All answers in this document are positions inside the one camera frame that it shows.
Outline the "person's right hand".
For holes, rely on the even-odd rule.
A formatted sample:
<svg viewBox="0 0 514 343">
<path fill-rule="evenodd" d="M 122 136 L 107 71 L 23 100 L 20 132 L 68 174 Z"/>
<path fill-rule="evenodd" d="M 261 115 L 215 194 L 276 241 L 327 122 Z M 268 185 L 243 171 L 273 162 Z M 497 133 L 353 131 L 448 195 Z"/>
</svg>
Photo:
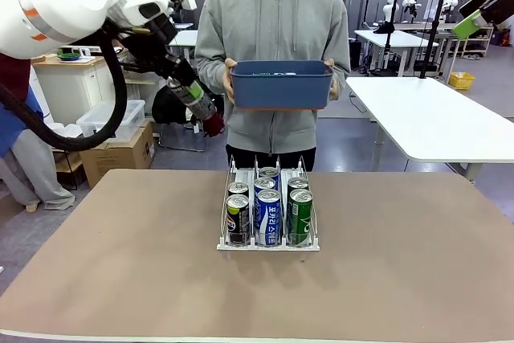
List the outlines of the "person's right hand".
<svg viewBox="0 0 514 343">
<path fill-rule="evenodd" d="M 234 97 L 234 89 L 232 87 L 232 78 L 231 78 L 231 69 L 233 67 L 237 66 L 237 62 L 231 58 L 225 59 L 225 68 L 224 68 L 224 74 L 223 74 L 223 86 L 226 91 L 226 96 L 228 100 L 234 104 L 235 103 L 235 97 Z"/>
</svg>

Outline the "person in grey hoodie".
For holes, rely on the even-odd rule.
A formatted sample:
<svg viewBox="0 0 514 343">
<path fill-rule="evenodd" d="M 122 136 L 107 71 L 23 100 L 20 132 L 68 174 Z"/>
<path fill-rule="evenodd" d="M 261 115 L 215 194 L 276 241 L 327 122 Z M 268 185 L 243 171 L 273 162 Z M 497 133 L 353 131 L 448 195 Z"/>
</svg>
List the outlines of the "person in grey hoodie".
<svg viewBox="0 0 514 343">
<path fill-rule="evenodd" d="M 196 49 L 248 60 L 322 60 L 349 54 L 343 0 L 205 0 Z M 239 168 L 312 170 L 316 158 L 315 110 L 259 111 L 224 98 L 226 153 Z"/>
</svg>

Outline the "clear plastic storage box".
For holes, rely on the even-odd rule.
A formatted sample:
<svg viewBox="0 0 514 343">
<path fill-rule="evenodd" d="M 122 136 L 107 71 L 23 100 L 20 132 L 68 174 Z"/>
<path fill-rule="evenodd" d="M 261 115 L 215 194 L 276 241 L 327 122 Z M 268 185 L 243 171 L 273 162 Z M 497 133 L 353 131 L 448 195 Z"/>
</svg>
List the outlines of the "clear plastic storage box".
<svg viewBox="0 0 514 343">
<path fill-rule="evenodd" d="M 101 101 L 76 121 L 85 137 L 96 134 L 105 126 L 113 113 L 114 105 L 113 101 Z M 123 120 L 115 133 L 107 139 L 107 142 L 130 141 L 138 128 L 144 125 L 144 107 L 143 100 L 128 100 Z"/>
</svg>

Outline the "red cloth bag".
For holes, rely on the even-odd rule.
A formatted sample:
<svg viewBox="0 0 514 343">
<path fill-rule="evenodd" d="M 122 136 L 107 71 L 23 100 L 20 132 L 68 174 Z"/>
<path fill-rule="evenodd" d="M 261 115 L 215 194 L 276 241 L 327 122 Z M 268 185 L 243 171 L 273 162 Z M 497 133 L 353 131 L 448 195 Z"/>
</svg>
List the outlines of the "red cloth bag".
<svg viewBox="0 0 514 343">
<path fill-rule="evenodd" d="M 215 112 L 208 119 L 202 120 L 203 131 L 208 137 L 216 137 L 221 134 L 225 128 L 224 120 L 219 112 Z"/>
</svg>

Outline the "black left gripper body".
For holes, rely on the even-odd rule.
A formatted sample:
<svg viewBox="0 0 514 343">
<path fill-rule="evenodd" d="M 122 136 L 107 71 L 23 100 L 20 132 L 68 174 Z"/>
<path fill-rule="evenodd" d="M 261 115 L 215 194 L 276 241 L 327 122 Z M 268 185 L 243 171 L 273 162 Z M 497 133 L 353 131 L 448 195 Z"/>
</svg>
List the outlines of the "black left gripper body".
<svg viewBox="0 0 514 343">
<path fill-rule="evenodd" d="M 177 35 L 177 29 L 166 14 L 159 14 L 143 27 L 140 64 L 160 77 L 175 77 L 179 59 L 172 54 L 169 44 Z"/>
</svg>

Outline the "brown cardboard box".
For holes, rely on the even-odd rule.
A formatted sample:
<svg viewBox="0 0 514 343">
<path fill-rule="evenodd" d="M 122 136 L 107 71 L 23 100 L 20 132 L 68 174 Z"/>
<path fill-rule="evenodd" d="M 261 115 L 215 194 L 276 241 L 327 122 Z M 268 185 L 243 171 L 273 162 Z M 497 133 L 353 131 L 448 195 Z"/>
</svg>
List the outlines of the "brown cardboard box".
<svg viewBox="0 0 514 343">
<path fill-rule="evenodd" d="M 147 120 L 125 143 L 105 142 L 80 152 L 90 188 L 112 169 L 148 169 L 154 159 L 153 129 Z"/>
</svg>

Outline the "person's left forearm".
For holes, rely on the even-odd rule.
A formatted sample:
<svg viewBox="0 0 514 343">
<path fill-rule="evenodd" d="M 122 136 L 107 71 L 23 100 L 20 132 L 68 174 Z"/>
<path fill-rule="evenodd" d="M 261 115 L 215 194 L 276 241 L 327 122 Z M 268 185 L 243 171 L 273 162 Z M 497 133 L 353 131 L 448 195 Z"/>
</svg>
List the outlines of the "person's left forearm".
<svg viewBox="0 0 514 343">
<path fill-rule="evenodd" d="M 337 56 L 334 60 L 335 67 L 336 67 L 336 73 L 338 75 L 339 79 L 339 85 L 340 85 L 340 94 L 341 91 L 346 87 L 346 80 L 351 72 L 350 67 L 350 58 L 348 53 L 344 53 L 343 55 Z"/>
</svg>

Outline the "blue plastic bin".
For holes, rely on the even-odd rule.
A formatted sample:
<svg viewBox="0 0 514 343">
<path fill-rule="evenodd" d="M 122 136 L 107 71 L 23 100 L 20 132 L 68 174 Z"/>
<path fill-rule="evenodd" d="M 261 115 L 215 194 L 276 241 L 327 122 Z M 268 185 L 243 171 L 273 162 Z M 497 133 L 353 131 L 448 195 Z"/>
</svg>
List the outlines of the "blue plastic bin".
<svg viewBox="0 0 514 343">
<path fill-rule="evenodd" d="M 248 60 L 230 76 L 239 108 L 320 110 L 328 104 L 333 71 L 322 60 Z"/>
</svg>

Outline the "person's left hand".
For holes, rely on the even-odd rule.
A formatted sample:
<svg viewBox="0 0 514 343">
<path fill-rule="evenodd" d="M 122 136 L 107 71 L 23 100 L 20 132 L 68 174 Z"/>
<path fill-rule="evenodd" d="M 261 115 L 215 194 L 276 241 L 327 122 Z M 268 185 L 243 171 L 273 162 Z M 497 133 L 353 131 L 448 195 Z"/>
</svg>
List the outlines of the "person's left hand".
<svg viewBox="0 0 514 343">
<path fill-rule="evenodd" d="M 332 71 L 332 80 L 328 94 L 329 101 L 335 101 L 339 99 L 340 96 L 340 85 L 338 75 L 336 73 L 336 67 L 333 59 L 327 59 L 324 61 L 324 64 Z"/>
</svg>

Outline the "person's right forearm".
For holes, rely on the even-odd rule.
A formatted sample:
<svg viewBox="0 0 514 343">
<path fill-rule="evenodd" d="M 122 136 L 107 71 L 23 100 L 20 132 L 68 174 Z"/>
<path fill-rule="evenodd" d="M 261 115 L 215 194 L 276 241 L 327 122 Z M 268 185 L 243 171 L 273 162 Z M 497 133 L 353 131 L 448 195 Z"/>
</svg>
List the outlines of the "person's right forearm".
<svg viewBox="0 0 514 343">
<path fill-rule="evenodd" d="M 195 51 L 197 71 L 200 80 L 214 93 L 222 95 L 226 91 L 227 66 L 224 53 L 201 50 Z"/>
</svg>

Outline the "person in maroon top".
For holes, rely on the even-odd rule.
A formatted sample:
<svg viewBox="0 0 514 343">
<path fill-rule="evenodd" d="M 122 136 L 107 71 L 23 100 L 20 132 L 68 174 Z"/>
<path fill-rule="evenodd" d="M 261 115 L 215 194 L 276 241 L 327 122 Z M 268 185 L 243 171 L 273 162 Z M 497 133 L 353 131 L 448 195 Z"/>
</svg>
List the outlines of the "person in maroon top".
<svg viewBox="0 0 514 343">
<path fill-rule="evenodd" d="M 30 86 L 31 62 L 0 53 L 0 85 L 40 119 L 43 111 Z M 0 103 L 0 179 L 14 199 L 34 213 L 39 204 L 47 210 L 66 210 L 75 196 L 58 182 L 51 147 Z"/>
</svg>

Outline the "white desk cabinet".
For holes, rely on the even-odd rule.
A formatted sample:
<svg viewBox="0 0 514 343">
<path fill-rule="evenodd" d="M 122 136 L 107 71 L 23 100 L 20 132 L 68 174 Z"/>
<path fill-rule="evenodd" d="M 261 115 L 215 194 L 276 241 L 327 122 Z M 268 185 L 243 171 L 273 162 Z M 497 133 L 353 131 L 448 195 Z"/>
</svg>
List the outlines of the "white desk cabinet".
<svg viewBox="0 0 514 343">
<path fill-rule="evenodd" d="M 65 63 L 48 55 L 33 68 L 55 122 L 74 124 L 97 103 L 114 99 L 112 76 L 102 57 Z"/>
</svg>

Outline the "black tripod pole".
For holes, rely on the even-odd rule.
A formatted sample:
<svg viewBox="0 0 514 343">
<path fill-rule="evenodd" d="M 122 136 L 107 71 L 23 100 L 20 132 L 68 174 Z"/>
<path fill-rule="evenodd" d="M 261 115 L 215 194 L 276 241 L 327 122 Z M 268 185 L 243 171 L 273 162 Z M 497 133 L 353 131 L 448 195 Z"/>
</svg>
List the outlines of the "black tripod pole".
<svg viewBox="0 0 514 343">
<path fill-rule="evenodd" d="M 435 35 L 436 35 L 436 32 L 439 27 L 439 16 L 442 12 L 443 3 L 444 3 L 444 0 L 438 0 L 436 12 L 434 15 L 434 20 L 431 23 L 430 36 L 428 39 L 428 44 L 426 46 L 426 52 L 425 52 L 425 55 L 423 58 L 422 69 L 421 69 L 420 76 L 419 76 L 420 79 L 426 78 L 426 70 L 428 67 L 428 63 L 430 61 L 430 53 L 432 52 L 432 48 L 434 46 Z"/>
</svg>

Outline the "large white table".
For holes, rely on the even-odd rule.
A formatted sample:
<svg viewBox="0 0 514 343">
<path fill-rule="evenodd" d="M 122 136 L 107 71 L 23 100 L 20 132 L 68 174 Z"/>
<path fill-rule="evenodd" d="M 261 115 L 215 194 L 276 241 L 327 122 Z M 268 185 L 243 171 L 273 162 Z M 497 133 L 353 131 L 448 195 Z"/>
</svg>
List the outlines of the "large white table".
<svg viewBox="0 0 514 343">
<path fill-rule="evenodd" d="M 514 123 L 432 78 L 350 77 L 377 122 L 371 169 L 389 138 L 405 157 L 440 163 L 474 182 L 485 164 L 514 164 Z"/>
</svg>

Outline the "white background table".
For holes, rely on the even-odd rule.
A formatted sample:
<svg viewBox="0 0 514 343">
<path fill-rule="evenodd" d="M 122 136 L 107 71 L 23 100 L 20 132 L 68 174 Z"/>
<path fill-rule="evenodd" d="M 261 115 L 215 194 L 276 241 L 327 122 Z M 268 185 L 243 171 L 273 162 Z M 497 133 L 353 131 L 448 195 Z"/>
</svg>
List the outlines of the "white background table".
<svg viewBox="0 0 514 343">
<path fill-rule="evenodd" d="M 198 74 L 195 59 L 193 58 L 197 43 L 196 30 L 180 30 L 177 35 L 169 42 L 169 53 L 172 61 L 184 57 L 190 64 L 195 74 Z"/>
<path fill-rule="evenodd" d="M 370 60 L 366 65 L 367 74 L 369 76 L 379 76 L 377 70 L 380 67 L 382 59 L 382 51 L 386 44 L 386 35 L 374 34 L 371 30 L 355 30 L 354 33 L 358 38 L 363 39 L 367 43 L 367 52 L 364 59 L 370 56 Z M 416 35 L 408 34 L 404 31 L 394 31 L 390 40 L 390 59 L 396 55 L 400 59 L 398 70 L 390 69 L 387 76 L 414 76 L 414 65 L 417 54 L 426 52 L 428 40 Z"/>
</svg>

